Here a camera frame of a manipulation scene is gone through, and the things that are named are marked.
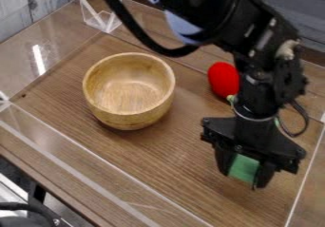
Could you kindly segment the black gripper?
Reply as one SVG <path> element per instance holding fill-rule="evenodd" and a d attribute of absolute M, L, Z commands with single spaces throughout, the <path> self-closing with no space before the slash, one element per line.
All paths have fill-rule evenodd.
<path fill-rule="evenodd" d="M 231 173 L 237 154 L 260 162 L 253 188 L 265 188 L 277 171 L 299 172 L 307 150 L 279 129 L 279 109 L 257 113 L 237 105 L 235 111 L 235 117 L 202 119 L 202 140 L 213 145 L 224 176 Z"/>

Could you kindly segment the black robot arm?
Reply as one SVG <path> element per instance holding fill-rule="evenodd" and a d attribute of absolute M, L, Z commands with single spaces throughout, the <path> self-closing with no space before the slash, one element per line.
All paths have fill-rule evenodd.
<path fill-rule="evenodd" d="M 240 75 L 231 96 L 235 116 L 202 119 L 201 139 L 213 145 L 223 175 L 264 188 L 277 172 L 299 172 L 307 150 L 292 140 L 280 110 L 307 93 L 308 77 L 300 60 L 301 37 L 295 25 L 264 0 L 149 0 L 162 7 L 184 45 L 166 48 L 148 35 L 120 0 L 105 0 L 126 28 L 156 52 L 184 57 L 214 45 L 233 54 Z"/>

